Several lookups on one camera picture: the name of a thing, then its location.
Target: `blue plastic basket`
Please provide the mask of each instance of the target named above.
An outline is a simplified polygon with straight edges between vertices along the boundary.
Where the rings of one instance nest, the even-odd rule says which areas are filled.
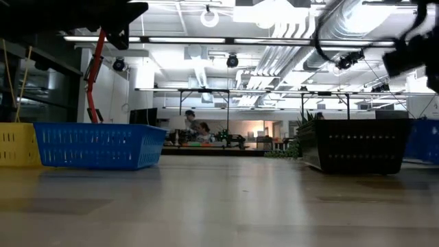
[[[405,158],[439,165],[439,121],[416,120],[405,148]]]
[[[131,124],[34,123],[50,167],[141,169],[157,164],[166,130]]]

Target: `dark hair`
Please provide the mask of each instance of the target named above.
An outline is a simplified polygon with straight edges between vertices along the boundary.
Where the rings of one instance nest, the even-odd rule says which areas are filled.
[[[187,115],[192,115],[192,116],[194,116],[195,117],[195,112],[193,111],[193,110],[187,110],[186,112],[185,112],[185,115],[187,116]]]
[[[206,132],[210,132],[211,129],[209,128],[209,126],[207,125],[207,123],[201,122],[200,123],[200,127],[204,128],[206,130]]]

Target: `red pole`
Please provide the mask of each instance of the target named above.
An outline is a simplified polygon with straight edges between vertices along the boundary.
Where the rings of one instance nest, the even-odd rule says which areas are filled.
[[[99,64],[101,60],[102,48],[104,47],[105,41],[105,32],[101,28],[101,32],[99,33],[99,40],[97,41],[96,50],[95,50],[95,61],[93,66],[91,67],[90,74],[88,75],[88,88],[87,88],[87,101],[88,107],[91,109],[92,115],[92,123],[97,124],[97,115],[95,102],[93,101],[93,95],[91,92],[93,91],[93,83],[95,83],[96,73],[99,70]]]

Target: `yellow plastic basket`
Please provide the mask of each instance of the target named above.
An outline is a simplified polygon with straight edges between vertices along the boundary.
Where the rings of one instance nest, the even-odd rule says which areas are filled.
[[[0,123],[0,167],[42,166],[34,125]]]

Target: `floor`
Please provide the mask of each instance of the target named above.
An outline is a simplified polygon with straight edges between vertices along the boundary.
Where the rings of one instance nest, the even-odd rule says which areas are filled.
[[[439,169],[324,175],[163,156],[137,172],[0,169],[0,246],[438,246]]]

